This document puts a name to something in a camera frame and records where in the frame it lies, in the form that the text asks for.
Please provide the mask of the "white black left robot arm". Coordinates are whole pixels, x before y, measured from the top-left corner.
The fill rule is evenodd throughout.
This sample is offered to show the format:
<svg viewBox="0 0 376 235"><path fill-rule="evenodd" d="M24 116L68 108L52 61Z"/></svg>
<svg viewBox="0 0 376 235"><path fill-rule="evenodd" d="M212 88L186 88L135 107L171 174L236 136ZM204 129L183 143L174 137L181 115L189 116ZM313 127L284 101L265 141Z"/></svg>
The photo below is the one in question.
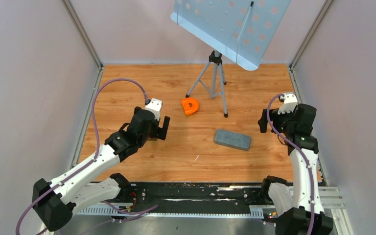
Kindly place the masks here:
<svg viewBox="0 0 376 235"><path fill-rule="evenodd" d="M129 123L112 133L97 151L66 173L50 181L38 180L33 186L33 209L50 232L64 227L81 210L98 202L130 197L130 183L119 173L89 186L89 182L107 169L137 153L148 139L165 140L170 117L159 126L162 102L151 99L136 107Z"/></svg>

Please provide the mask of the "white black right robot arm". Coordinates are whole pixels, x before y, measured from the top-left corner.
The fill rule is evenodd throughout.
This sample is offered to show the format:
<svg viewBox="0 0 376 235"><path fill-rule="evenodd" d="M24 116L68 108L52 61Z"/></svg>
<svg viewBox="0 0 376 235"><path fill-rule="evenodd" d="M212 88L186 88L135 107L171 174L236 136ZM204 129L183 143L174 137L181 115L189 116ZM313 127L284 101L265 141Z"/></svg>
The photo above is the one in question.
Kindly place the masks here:
<svg viewBox="0 0 376 235"><path fill-rule="evenodd" d="M329 235L333 219L325 214L316 181L319 146L312 136L317 109L297 104L291 111L263 109L258 125L262 133L270 125L272 132L284 139L293 168L293 190L286 180L267 176L262 182L260 198L274 204L278 217L278 235Z"/></svg>

